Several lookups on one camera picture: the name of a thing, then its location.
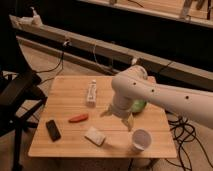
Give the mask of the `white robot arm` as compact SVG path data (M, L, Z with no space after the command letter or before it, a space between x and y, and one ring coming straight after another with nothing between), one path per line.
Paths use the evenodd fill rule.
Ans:
M168 86L148 81L139 65L116 74L111 81L114 96L105 115L127 119L135 100L144 100L213 129L213 92Z

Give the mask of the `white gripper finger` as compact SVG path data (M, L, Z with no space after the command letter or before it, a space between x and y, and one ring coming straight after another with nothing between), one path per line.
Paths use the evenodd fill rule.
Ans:
M122 120L122 123L127 127L129 131L132 130L134 125L134 117L133 115L130 115L128 118L125 118Z
M111 116L113 114L113 109L112 106L109 106L105 111L103 111L100 116L104 117L104 116Z

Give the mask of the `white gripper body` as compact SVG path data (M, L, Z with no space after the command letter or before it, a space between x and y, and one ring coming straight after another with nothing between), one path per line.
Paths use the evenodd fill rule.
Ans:
M131 114L133 102L127 101L112 101L109 105L109 111L118 118L128 118Z

